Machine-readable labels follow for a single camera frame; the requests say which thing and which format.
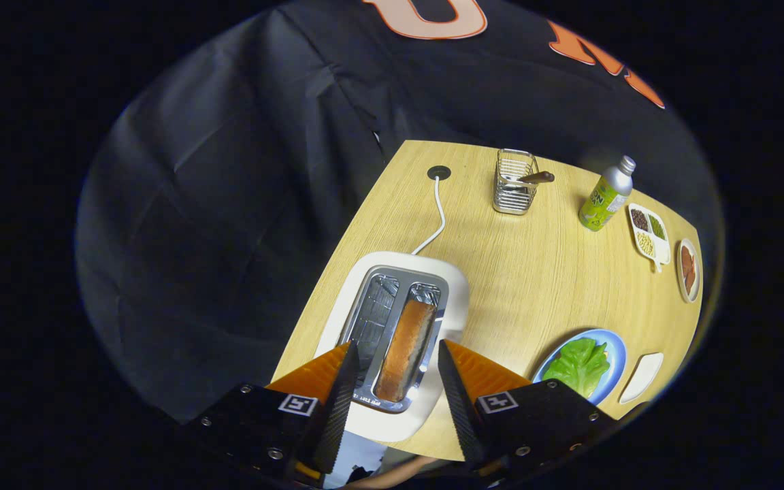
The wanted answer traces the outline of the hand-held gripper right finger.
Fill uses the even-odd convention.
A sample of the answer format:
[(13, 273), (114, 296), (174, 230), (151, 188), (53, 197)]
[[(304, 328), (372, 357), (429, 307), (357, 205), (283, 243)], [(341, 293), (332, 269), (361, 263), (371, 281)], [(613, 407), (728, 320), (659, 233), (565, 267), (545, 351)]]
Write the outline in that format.
[(535, 480), (618, 428), (563, 382), (531, 382), (457, 342), (439, 341), (438, 371), (464, 456), (461, 475), (481, 484)]

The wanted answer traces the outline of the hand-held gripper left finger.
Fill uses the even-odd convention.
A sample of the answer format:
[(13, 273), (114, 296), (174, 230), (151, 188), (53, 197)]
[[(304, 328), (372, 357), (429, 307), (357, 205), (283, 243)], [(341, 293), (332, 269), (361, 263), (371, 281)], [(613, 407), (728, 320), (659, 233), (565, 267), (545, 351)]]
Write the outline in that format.
[(261, 487), (320, 487), (335, 466), (358, 368), (358, 344), (345, 342), (267, 387), (237, 385), (184, 432)]

